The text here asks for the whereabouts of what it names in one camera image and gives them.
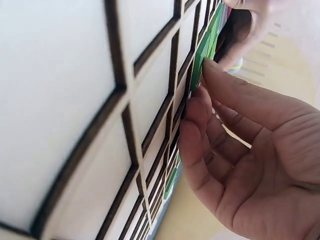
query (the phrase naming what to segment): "green tile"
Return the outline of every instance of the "green tile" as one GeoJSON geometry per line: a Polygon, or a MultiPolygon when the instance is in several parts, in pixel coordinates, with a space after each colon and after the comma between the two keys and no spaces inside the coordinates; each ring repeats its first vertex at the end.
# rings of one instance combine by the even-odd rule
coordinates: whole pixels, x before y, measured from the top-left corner
{"type": "Polygon", "coordinates": [[[217,12],[216,12],[216,18],[212,19],[214,20],[214,23],[211,28],[211,35],[210,35],[210,42],[209,42],[209,52],[208,52],[208,58],[213,59],[215,52],[216,52],[216,46],[218,41],[218,35],[219,35],[219,27],[221,22],[221,17],[224,8],[223,5],[220,5],[217,12]]]}
{"type": "Polygon", "coordinates": [[[204,34],[204,37],[197,49],[194,57],[194,66],[193,66],[193,73],[192,73],[192,80],[191,80],[191,91],[194,91],[199,83],[199,78],[201,75],[201,65],[205,57],[208,55],[209,51],[209,42],[210,42],[210,35],[211,32],[207,31],[204,34]]]}
{"type": "Polygon", "coordinates": [[[215,56],[215,53],[216,53],[216,47],[217,47],[217,41],[218,41],[218,36],[215,38],[214,42],[213,42],[213,45],[209,51],[209,54],[208,54],[208,58],[209,59],[214,59],[214,56],[215,56]]]}
{"type": "Polygon", "coordinates": [[[224,8],[224,7],[223,7],[223,4],[220,4],[220,5],[218,6],[218,9],[217,9],[217,11],[215,12],[215,15],[213,16],[211,22],[209,23],[208,31],[213,28],[213,26],[214,26],[214,24],[215,24],[215,21],[216,21],[218,15],[219,15],[219,13],[222,12],[223,8],[224,8]]]}

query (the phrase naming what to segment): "colored tile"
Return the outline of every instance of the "colored tile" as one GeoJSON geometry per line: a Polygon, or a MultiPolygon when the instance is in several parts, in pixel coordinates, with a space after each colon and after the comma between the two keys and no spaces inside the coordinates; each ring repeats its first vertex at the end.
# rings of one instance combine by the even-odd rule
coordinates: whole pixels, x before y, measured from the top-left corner
{"type": "Polygon", "coordinates": [[[210,35],[211,33],[209,31],[205,33],[199,45],[199,48],[195,53],[192,80],[191,80],[191,86],[190,86],[191,91],[194,91],[198,86],[199,78],[201,75],[201,65],[204,58],[207,57],[208,51],[209,51],[210,35]]]}

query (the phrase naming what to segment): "fingernail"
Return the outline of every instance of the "fingernail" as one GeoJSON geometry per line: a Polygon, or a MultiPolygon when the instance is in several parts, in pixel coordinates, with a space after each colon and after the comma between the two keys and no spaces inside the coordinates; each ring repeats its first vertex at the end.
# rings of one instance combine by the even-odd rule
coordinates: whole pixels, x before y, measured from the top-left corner
{"type": "Polygon", "coordinates": [[[214,69],[219,67],[218,63],[207,57],[203,59],[203,65],[214,69]]]}

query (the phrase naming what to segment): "finger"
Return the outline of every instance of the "finger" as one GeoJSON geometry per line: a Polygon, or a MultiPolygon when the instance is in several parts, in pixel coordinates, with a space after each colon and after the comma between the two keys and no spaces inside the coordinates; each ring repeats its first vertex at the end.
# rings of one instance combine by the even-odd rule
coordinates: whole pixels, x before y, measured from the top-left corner
{"type": "Polygon", "coordinates": [[[208,172],[203,160],[200,131],[193,122],[181,121],[178,145],[183,171],[191,189],[215,214],[224,194],[224,186],[208,172]]]}
{"type": "Polygon", "coordinates": [[[234,169],[230,162],[213,153],[207,134],[202,139],[203,160],[211,176],[225,184],[234,169]]]}
{"type": "Polygon", "coordinates": [[[206,112],[206,121],[208,122],[212,114],[212,102],[208,91],[203,86],[199,86],[195,91],[192,92],[191,95],[193,97],[199,98],[204,105],[206,112]]]}
{"type": "Polygon", "coordinates": [[[228,160],[233,166],[250,152],[250,149],[237,139],[230,136],[212,114],[206,127],[211,148],[218,155],[228,160]]]}
{"type": "Polygon", "coordinates": [[[231,76],[208,58],[202,65],[202,74],[211,99],[216,99],[270,131],[298,117],[318,112],[301,100],[231,76]]]}
{"type": "Polygon", "coordinates": [[[261,1],[257,0],[224,0],[224,3],[233,9],[246,9],[252,11],[260,11],[261,1]]]}
{"type": "Polygon", "coordinates": [[[263,129],[260,124],[251,121],[250,119],[242,116],[238,112],[222,105],[218,101],[213,102],[213,108],[219,115],[223,124],[239,138],[247,142],[248,144],[253,143],[256,136],[263,129]]]}
{"type": "Polygon", "coordinates": [[[191,97],[185,108],[184,119],[193,122],[200,131],[201,137],[206,133],[207,128],[207,112],[205,105],[198,97],[191,97]]]}

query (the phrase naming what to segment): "grid frame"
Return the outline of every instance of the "grid frame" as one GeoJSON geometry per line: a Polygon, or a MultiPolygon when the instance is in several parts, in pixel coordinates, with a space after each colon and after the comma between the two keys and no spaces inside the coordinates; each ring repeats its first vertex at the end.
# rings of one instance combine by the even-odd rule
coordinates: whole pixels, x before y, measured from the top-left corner
{"type": "MultiPolygon", "coordinates": [[[[218,0],[188,0],[185,4],[183,4],[182,0],[175,0],[173,16],[170,21],[163,27],[159,34],[152,40],[152,42],[141,53],[138,59],[132,64],[128,62],[128,60],[126,59],[126,54],[124,53],[126,50],[123,48],[124,40],[122,37],[123,33],[121,31],[122,23],[119,21],[120,5],[112,0],[104,1],[105,16],[107,20],[106,28],[108,30],[107,32],[110,44],[112,67],[114,72],[115,88],[111,95],[105,100],[105,103],[101,106],[99,112],[93,118],[93,120],[83,133],[82,137],[79,139],[69,158],[65,162],[65,165],[63,166],[61,172],[56,178],[56,181],[54,182],[48,195],[46,196],[46,199],[40,207],[33,225],[30,228],[30,232],[15,229],[14,227],[10,227],[3,223],[0,223],[0,228],[15,232],[19,235],[25,236],[26,238],[42,238],[43,233],[47,231],[46,224],[48,223],[48,221],[50,221],[50,217],[55,209],[55,206],[59,204],[59,198],[62,194],[64,194],[65,187],[70,178],[75,174],[77,166],[82,160],[84,154],[94,141],[95,137],[98,135],[99,131],[102,128],[112,127],[113,123],[118,118],[121,118],[123,122],[127,146],[131,158],[131,167],[121,185],[116,199],[113,201],[112,207],[105,217],[106,223],[103,223],[103,225],[101,226],[96,240],[101,240],[104,238],[106,232],[108,231],[108,226],[110,226],[110,223],[118,210],[123,196],[125,195],[130,183],[135,179],[135,177],[139,190],[139,197],[136,200],[136,203],[134,204],[135,207],[131,213],[133,213],[135,209],[138,209],[137,206],[143,205],[143,212],[141,216],[147,216],[147,223],[145,224],[146,227],[142,228],[141,230],[146,230],[152,225],[154,213],[151,211],[151,208],[149,206],[150,201],[147,189],[150,184],[151,178],[154,177],[153,175],[155,173],[155,170],[157,169],[157,161],[160,161],[162,157],[164,159],[161,171],[165,181],[167,181],[168,177],[167,171],[171,170],[171,168],[173,169],[173,166],[175,166],[175,164],[171,165],[172,162],[170,162],[170,166],[168,165],[171,157],[170,143],[173,143],[174,145],[177,144],[176,142],[174,142],[174,137],[176,136],[176,134],[173,133],[178,133],[179,131],[179,119],[183,115],[186,101],[190,96],[190,84],[196,50],[199,47],[199,43],[203,38],[204,32],[208,28],[208,23],[212,19],[214,11],[218,8],[219,3],[220,1],[218,0]],[[207,1],[207,3],[204,26],[198,34],[201,1],[207,1]],[[212,11],[210,11],[211,1],[214,1],[212,11]],[[186,59],[184,60],[181,69],[177,69],[180,27],[182,25],[184,15],[186,15],[188,11],[192,11],[193,9],[195,9],[195,17],[191,39],[191,49],[186,59]],[[167,38],[171,39],[168,93],[145,139],[143,140],[142,144],[140,144],[137,137],[137,120],[133,117],[131,99],[133,98],[133,94],[137,89],[137,86],[141,84],[144,72],[152,62],[151,59],[154,59],[157,57],[157,55],[159,55],[161,45],[164,44],[164,41],[167,38]],[[174,114],[173,104],[176,100],[175,96],[177,88],[181,83],[181,79],[185,73],[187,74],[187,78],[183,98],[178,106],[176,113],[174,114]],[[156,130],[159,127],[159,124],[164,118],[166,118],[165,138],[151,167],[148,177],[146,180],[144,180],[141,178],[143,172],[142,163],[144,161],[144,156],[150,146],[156,130]]],[[[155,209],[158,209],[158,204],[160,208],[160,203],[157,203],[157,207],[153,207],[155,209]]],[[[131,222],[128,219],[125,225],[126,228],[128,228],[130,224],[131,222]]],[[[121,233],[121,236],[123,237],[125,236],[125,234],[126,231],[124,229],[121,233]]]]}

